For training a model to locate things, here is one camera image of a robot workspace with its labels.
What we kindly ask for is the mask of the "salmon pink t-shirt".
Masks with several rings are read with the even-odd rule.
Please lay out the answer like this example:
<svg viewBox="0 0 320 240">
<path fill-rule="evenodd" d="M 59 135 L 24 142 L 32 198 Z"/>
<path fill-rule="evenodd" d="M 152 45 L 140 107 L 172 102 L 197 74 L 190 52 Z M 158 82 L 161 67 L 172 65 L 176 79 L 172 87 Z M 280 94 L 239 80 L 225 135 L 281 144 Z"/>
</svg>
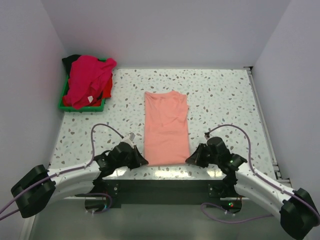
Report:
<svg viewBox="0 0 320 240">
<path fill-rule="evenodd" d="M 144 158 L 149 166 L 184 164 L 190 156 L 187 96 L 177 91 L 144 94 Z"/>
</svg>

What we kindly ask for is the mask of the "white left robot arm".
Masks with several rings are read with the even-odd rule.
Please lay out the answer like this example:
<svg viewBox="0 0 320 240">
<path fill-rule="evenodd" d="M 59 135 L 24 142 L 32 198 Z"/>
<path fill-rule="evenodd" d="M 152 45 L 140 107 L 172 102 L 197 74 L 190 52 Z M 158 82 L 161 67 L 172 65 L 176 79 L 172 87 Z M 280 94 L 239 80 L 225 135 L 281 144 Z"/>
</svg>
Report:
<svg viewBox="0 0 320 240">
<path fill-rule="evenodd" d="M 46 169 L 33 167 L 12 188 L 11 193 L 21 216 L 26 219 L 40 213 L 48 204 L 66 197 L 90 193 L 99 196 L 104 190 L 101 180 L 118 168 L 130 170 L 148 165 L 137 146 L 122 141 L 112 150 L 93 157 L 89 166 Z"/>
</svg>

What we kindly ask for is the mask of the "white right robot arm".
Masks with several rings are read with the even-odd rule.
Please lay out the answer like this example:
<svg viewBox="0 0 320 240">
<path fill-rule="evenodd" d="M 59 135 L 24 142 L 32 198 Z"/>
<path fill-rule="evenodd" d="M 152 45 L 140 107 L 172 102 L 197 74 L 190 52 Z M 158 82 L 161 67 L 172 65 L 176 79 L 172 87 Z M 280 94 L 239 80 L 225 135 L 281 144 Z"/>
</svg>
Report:
<svg viewBox="0 0 320 240">
<path fill-rule="evenodd" d="M 225 177 L 220 186 L 209 187 L 211 197 L 238 195 L 250 199 L 277 218 L 282 229 L 295 240 L 304 239 L 320 224 L 320 214 L 306 190 L 295 190 L 263 176 L 244 157 L 231 153 L 220 137 L 199 144 L 185 162 L 202 168 L 216 165 Z"/>
</svg>

